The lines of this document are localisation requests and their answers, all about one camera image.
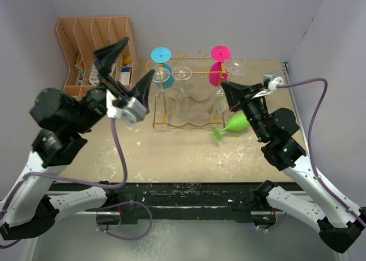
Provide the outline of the peach plastic desk organizer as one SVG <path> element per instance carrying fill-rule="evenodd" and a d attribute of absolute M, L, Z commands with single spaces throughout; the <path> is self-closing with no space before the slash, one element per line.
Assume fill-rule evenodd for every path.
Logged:
<path fill-rule="evenodd" d="M 129 42 L 117 58 L 114 78 L 118 81 L 122 68 L 129 66 L 132 68 L 132 80 L 126 87 L 131 89 L 139 80 L 139 60 L 129 17 L 60 18 L 55 30 L 69 67 L 63 87 L 65 93 L 81 99 L 94 87 L 89 84 L 90 71 L 96 61 L 94 51 L 114 44 L 124 37 L 129 37 Z M 126 55 L 130 55 L 132 59 L 128 65 L 122 62 Z"/>

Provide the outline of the green plastic wine glass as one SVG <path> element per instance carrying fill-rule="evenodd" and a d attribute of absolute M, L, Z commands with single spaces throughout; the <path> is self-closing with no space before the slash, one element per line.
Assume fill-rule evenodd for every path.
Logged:
<path fill-rule="evenodd" d="M 213 134 L 218 141 L 222 140 L 222 132 L 231 131 L 231 132 L 241 132 L 250 127 L 250 123 L 247 120 L 246 116 L 243 112 L 239 114 L 235 114 L 230 118 L 227 122 L 226 126 L 221 130 L 217 129 L 215 126 L 213 127 Z"/>

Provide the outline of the white oval label card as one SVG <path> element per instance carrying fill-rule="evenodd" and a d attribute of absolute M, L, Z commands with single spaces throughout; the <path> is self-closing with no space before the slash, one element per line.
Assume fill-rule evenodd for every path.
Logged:
<path fill-rule="evenodd" d="M 89 84 L 93 86 L 97 86 L 99 84 L 98 71 L 96 69 L 95 64 L 92 65 L 90 75 L 89 75 Z"/>

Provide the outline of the yellow sponge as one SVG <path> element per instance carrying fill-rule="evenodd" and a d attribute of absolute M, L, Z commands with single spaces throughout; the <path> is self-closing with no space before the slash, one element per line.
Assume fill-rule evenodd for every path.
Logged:
<path fill-rule="evenodd" d="M 130 64 L 132 62 L 131 56 L 130 55 L 124 56 L 122 62 L 124 65 Z"/>

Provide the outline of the clear wine glass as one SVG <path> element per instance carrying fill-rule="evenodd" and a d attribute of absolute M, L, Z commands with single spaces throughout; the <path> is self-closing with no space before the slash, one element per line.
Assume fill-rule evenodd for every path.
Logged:
<path fill-rule="evenodd" d="M 191 78 L 192 70 L 187 66 L 177 66 L 172 70 L 172 76 L 179 85 L 175 100 L 176 109 L 182 112 L 188 106 L 189 97 L 185 89 L 185 82 Z"/>
<path fill-rule="evenodd" d="M 160 92 L 163 93 L 165 89 L 172 86 L 170 71 L 163 66 L 157 67 L 153 75 L 153 82 L 159 87 Z"/>
<path fill-rule="evenodd" d="M 213 86 L 213 91 L 206 101 L 206 110 L 209 114 L 220 114 L 228 107 L 225 95 L 225 86 L 230 76 L 243 76 L 246 69 L 242 61 L 228 59 L 224 62 L 215 62 L 209 71 L 208 81 Z"/>

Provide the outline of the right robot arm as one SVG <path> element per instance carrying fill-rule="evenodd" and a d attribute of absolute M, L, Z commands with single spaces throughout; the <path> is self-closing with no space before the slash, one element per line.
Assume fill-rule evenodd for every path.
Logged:
<path fill-rule="evenodd" d="M 292 136 L 299 126 L 294 112 L 279 108 L 268 112 L 263 85 L 223 82 L 231 112 L 242 111 L 249 121 L 267 162 L 290 177 L 311 198 L 296 196 L 271 181 L 263 182 L 254 192 L 260 210 L 280 209 L 312 227 L 321 240 L 338 253 L 346 252 L 365 230 L 365 208 L 340 192 L 313 165 L 312 155 Z"/>

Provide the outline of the white box blue cap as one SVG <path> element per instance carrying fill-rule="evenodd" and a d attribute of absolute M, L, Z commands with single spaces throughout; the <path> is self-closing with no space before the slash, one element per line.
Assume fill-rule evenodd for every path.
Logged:
<path fill-rule="evenodd" d="M 122 85 L 129 85 L 132 80 L 132 68 L 127 66 L 122 68 L 120 75 L 119 75 L 119 82 Z"/>

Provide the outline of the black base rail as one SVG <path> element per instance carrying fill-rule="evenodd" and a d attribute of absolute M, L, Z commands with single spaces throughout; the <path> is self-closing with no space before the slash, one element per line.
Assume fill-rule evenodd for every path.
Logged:
<path fill-rule="evenodd" d="M 254 195 L 258 183 L 127 183 L 107 194 L 95 212 L 120 215 L 122 224 L 154 220 L 252 220 L 274 223 L 279 210 Z"/>

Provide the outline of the pink plastic wine glass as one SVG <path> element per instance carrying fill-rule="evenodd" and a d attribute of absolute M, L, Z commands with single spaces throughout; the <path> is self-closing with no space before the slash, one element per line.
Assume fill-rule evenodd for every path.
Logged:
<path fill-rule="evenodd" d="M 219 86 L 220 83 L 228 79 L 223 63 L 231 58 L 231 50 L 227 46 L 216 46 L 211 51 L 211 57 L 215 63 L 210 68 L 208 81 L 213 86 Z"/>

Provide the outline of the blue plastic wine glass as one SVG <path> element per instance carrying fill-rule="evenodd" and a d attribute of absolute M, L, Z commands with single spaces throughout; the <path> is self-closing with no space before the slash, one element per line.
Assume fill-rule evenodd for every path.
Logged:
<path fill-rule="evenodd" d="M 151 59 L 157 63 L 153 81 L 161 89 L 168 89 L 174 85 L 172 68 L 167 64 L 172 54 L 168 48 L 158 47 L 151 52 Z"/>

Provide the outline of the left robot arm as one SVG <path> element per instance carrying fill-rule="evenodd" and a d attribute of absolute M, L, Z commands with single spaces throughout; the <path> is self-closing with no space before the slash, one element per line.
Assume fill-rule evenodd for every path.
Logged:
<path fill-rule="evenodd" d="M 149 89 L 154 70 L 127 89 L 110 75 L 112 65 L 128 44 L 128 38 L 94 52 L 99 83 L 80 100 L 56 88 L 44 89 L 30 114 L 40 127 L 27 162 L 11 191 L 1 201 L 1 237 L 11 247 L 21 240 L 47 232 L 58 221 L 75 213 L 111 211 L 118 203 L 122 184 L 86 182 L 86 189 L 50 196 L 52 183 L 86 144 L 82 137 L 102 118 L 127 124 L 143 121 L 149 113 Z"/>

